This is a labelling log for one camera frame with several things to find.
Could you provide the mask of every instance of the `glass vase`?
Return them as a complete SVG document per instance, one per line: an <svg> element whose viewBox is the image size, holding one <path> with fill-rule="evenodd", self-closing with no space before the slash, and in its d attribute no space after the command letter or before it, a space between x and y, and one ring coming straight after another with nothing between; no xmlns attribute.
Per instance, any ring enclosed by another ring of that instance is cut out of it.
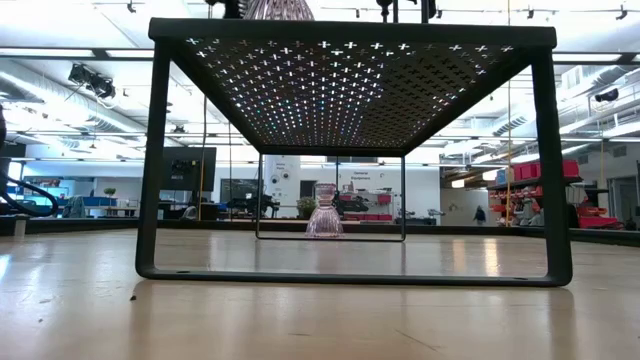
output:
<svg viewBox="0 0 640 360"><path fill-rule="evenodd" d="M340 215L332 205L335 184L316 184L318 207L311 214L306 236L309 238L338 238L343 236Z"/></svg>
<svg viewBox="0 0 640 360"><path fill-rule="evenodd" d="M244 17L252 20L313 20L305 0L253 0Z"/></svg>

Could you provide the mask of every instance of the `television screen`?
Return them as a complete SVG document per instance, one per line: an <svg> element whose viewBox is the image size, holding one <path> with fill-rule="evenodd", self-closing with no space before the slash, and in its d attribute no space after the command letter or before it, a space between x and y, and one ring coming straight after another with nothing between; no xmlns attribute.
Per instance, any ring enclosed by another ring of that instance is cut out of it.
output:
<svg viewBox="0 0 640 360"><path fill-rule="evenodd" d="M188 147L164 148L162 190L192 191L200 188L202 149ZM204 149L202 191L213 191L216 170L216 149Z"/></svg>

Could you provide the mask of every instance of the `perforated metal tabletop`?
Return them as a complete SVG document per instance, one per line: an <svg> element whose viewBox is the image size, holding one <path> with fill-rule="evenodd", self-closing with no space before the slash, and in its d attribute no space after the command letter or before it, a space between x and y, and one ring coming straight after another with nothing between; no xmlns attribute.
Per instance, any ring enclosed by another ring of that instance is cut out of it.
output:
<svg viewBox="0 0 640 360"><path fill-rule="evenodd" d="M556 45L553 28L153 19L263 154L404 156Z"/></svg>

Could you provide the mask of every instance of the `pink glass vase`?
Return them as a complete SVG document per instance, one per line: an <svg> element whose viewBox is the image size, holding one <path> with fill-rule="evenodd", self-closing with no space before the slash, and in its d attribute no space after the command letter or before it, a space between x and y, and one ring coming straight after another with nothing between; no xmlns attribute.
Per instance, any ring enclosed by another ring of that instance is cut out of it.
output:
<svg viewBox="0 0 640 360"><path fill-rule="evenodd" d="M335 184L316 184L318 207L311 214L306 236L310 238L337 238L343 236L340 215L331 202L336 193Z"/></svg>

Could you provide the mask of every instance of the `black metal table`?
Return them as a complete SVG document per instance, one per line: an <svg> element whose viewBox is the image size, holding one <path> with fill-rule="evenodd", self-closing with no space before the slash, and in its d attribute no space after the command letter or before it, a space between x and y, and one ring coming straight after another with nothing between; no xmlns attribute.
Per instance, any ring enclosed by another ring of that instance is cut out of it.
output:
<svg viewBox="0 0 640 360"><path fill-rule="evenodd" d="M152 19L149 36L155 52L136 254L140 275L359 284L557 286L570 281L565 193L556 181L563 175L551 59L554 29ZM525 279L158 270L161 184L154 175L162 167L171 61L256 148L259 180L264 154L400 157L403 204L405 156L531 66L548 274Z"/></svg>

